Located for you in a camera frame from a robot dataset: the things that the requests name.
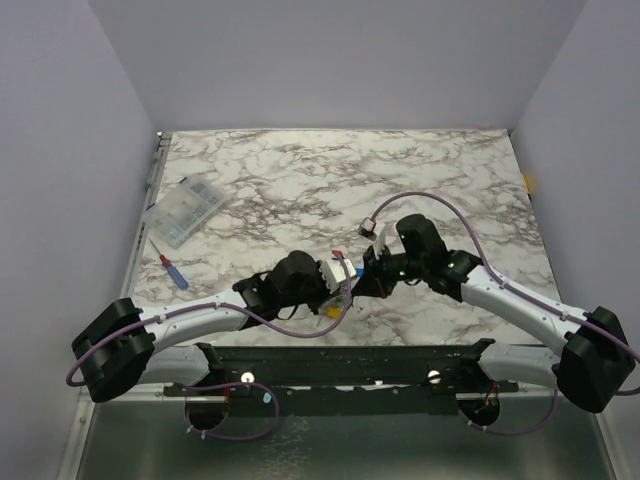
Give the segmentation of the yellow key tag with key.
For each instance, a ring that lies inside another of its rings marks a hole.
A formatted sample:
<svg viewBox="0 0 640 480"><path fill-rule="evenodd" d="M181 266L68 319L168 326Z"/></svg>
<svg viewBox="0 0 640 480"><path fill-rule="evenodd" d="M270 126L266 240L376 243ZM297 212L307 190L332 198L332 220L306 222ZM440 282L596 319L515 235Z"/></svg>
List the yellow key tag with key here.
<svg viewBox="0 0 640 480"><path fill-rule="evenodd" d="M338 319L344 311L344 306L329 306L326 308L325 315L331 319Z"/></svg>

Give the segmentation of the silver key organiser with rings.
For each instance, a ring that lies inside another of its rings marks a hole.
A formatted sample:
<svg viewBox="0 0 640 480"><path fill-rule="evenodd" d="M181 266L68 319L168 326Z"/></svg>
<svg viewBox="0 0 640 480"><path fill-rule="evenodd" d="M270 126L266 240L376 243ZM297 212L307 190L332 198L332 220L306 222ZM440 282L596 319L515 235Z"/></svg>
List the silver key organiser with rings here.
<svg viewBox="0 0 640 480"><path fill-rule="evenodd" d="M352 297L346 293L332 297L320 307L316 326L321 328L321 332L334 330L340 325L352 304Z"/></svg>

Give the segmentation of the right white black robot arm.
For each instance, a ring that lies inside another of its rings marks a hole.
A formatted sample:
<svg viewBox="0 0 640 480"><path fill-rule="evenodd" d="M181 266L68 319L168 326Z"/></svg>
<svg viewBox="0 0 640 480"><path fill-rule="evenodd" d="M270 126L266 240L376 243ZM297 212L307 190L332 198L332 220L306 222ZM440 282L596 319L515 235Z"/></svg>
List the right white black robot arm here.
<svg viewBox="0 0 640 480"><path fill-rule="evenodd" d="M492 313L528 333L540 346L494 340L477 343L459 367L461 383L481 391L493 381L559 390L577 407L600 413L635 368L618 317L604 307L586 311L553 301L497 273L482 258L445 246L434 223L421 214L402 218L396 231L404 247L393 254L378 235L363 255L355 297L386 298L399 282L420 281L433 292Z"/></svg>

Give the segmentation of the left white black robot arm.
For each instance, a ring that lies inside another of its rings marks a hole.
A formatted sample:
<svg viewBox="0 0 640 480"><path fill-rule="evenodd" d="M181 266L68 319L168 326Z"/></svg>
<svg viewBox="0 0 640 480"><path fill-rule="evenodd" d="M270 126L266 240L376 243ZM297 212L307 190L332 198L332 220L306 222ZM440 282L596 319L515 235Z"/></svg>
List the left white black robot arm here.
<svg viewBox="0 0 640 480"><path fill-rule="evenodd" d="M221 371L199 347L178 347L213 333L255 325L271 330L281 310L316 309L357 278L352 262L339 251L316 260L296 250L267 273L258 273L201 300L142 308L122 298L107 306L71 343L76 358L70 386L85 387L104 403L144 383L189 384L206 395L220 385Z"/></svg>

